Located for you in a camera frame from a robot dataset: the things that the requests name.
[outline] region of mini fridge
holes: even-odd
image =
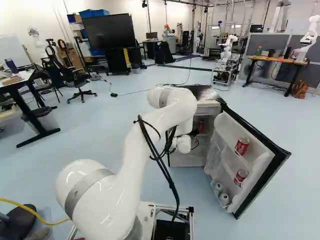
[[[187,86],[198,99],[190,133],[192,150],[188,154],[173,152],[168,164],[203,167],[212,194],[226,212],[239,219],[291,153],[230,109],[210,87]],[[215,98],[208,99],[207,93]],[[244,154],[236,147],[243,139],[249,141]],[[240,171],[244,178],[237,175]]]

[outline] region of door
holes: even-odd
[[[218,101],[221,113],[214,120],[204,171],[211,178],[221,206],[239,219],[291,153],[231,110],[221,98]],[[236,150],[239,139],[249,140],[245,153]]]

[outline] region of blue container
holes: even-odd
[[[109,15],[109,11],[100,9],[100,10],[92,10],[92,9],[87,9],[84,11],[80,11],[79,12],[80,16],[82,19],[86,19],[86,18],[92,18],[92,17],[102,17],[102,16],[106,16]]]
[[[76,22],[76,19],[75,19],[75,15],[74,15],[74,14],[68,14],[67,17],[68,17],[69,23],[72,24],[72,23],[75,23],[75,22]]]
[[[102,16],[107,16],[110,15],[109,11],[100,9],[100,10],[93,10],[93,16],[94,17],[102,17]]]
[[[82,29],[81,33],[82,33],[82,36],[83,36],[84,39],[88,38],[88,34],[87,34],[87,31],[85,29]]]
[[[90,52],[92,56],[104,56],[105,51],[102,49],[90,48]]]

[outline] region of computer monitor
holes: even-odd
[[[263,30],[262,25],[251,25],[250,27],[250,33],[262,33]]]
[[[134,48],[134,25],[129,13],[82,19],[91,48]]]
[[[145,34],[146,39],[157,39],[158,38],[158,32],[154,31],[154,32],[147,32]]]

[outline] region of yellow cable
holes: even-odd
[[[1,198],[1,197],[0,197],[0,201],[16,205],[16,206],[18,206],[18,207],[20,207],[20,208],[22,208],[24,210],[27,210],[28,212],[30,212],[33,215],[35,215],[43,224],[48,225],[48,226],[54,226],[54,225],[62,224],[64,222],[70,220],[70,218],[67,218],[65,220],[54,222],[54,223],[46,222],[37,212],[33,211],[31,208],[29,208],[29,207],[27,207],[25,205],[22,205],[22,204],[20,204],[20,203],[18,203],[16,201],[8,200],[8,199]]]

